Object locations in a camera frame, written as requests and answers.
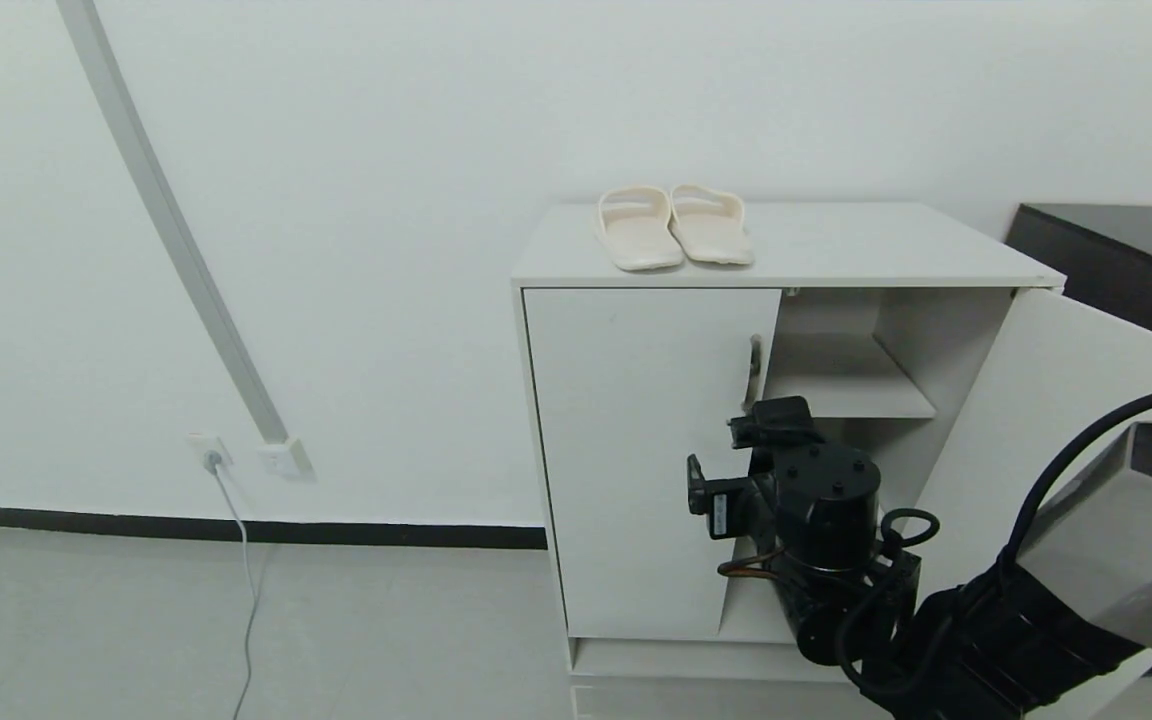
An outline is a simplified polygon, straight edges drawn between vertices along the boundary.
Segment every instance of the door handle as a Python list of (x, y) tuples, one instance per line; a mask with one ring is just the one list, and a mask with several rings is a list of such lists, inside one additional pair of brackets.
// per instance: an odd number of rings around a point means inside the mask
[(763, 379), (763, 336), (755, 334), (749, 339), (749, 381), (745, 384), (745, 400), (740, 404), (742, 414), (749, 415), (750, 410), (755, 409), (760, 379)]

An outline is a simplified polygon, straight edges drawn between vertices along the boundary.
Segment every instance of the floor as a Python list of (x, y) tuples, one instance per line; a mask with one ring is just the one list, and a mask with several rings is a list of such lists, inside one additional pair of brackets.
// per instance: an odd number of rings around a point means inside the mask
[[(568, 719), (538, 551), (253, 546), (243, 719)], [(228, 719), (250, 596), (233, 543), (0, 529), (0, 720)], [(1152, 680), (1101, 720), (1152, 717)]]

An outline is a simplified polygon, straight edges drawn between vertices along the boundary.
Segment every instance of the open cabinet door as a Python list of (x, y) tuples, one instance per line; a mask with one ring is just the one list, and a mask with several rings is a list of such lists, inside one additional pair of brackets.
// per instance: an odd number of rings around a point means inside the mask
[[(1092, 420), (1151, 392), (1152, 332), (1054, 291), (1021, 291), (919, 498), (942, 523), (915, 551), (920, 596), (986, 570), (1052, 457)], [(1115, 437), (1089, 447), (1052, 493)], [(1092, 717), (1151, 665), (1152, 651), (1142, 652), (1030, 717)]]

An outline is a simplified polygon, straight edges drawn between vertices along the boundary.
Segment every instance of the black furniture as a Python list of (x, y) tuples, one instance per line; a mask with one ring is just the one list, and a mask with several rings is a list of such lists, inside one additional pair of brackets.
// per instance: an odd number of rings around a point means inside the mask
[(1064, 295), (1152, 331), (1152, 207), (1024, 204), (1007, 245), (1069, 276)]

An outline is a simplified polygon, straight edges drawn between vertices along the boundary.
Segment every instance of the cabinet door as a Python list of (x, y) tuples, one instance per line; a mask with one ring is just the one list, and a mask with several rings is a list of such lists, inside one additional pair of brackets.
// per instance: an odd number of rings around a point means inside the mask
[(714, 637), (732, 541), (687, 511), (685, 457), (749, 471), (750, 338), (767, 366), (778, 290), (524, 290), (526, 336), (573, 637)]
[[(920, 594), (986, 570), (1047, 462), (1092, 420), (1151, 392), (1152, 332), (1053, 291), (1021, 293), (919, 498), (942, 523), (915, 551)], [(1112, 439), (1087, 448), (1052, 492)], [(1091, 717), (1151, 665), (1146, 651), (1032, 717)]]

